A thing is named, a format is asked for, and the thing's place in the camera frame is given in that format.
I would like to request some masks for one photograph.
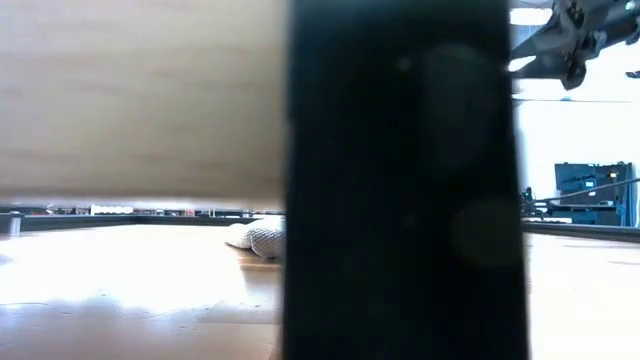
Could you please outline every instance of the beige wooden panel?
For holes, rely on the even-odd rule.
[[[279,204],[285,0],[3,0],[0,197]]]

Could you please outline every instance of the robotic arm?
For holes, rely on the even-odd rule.
[[[565,89],[582,84],[585,62],[602,49],[640,39],[640,0],[555,0],[549,22],[511,51],[511,59],[536,59],[516,79],[558,79]]]

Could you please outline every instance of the wooden floor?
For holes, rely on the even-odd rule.
[[[278,266],[224,234],[138,225],[0,242],[0,359],[268,359]]]
[[[136,225],[0,241],[0,359],[268,359],[280,268],[224,237]],[[640,246],[526,243],[533,359],[640,359]]]

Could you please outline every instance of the blue equipment cabinet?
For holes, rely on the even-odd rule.
[[[635,178],[631,163],[613,165],[556,164],[560,195]],[[636,184],[627,184],[572,196],[559,201],[552,217],[571,218],[575,224],[635,226]]]

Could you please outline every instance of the black vertical post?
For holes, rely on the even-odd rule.
[[[506,2],[292,3],[284,358],[525,359]]]

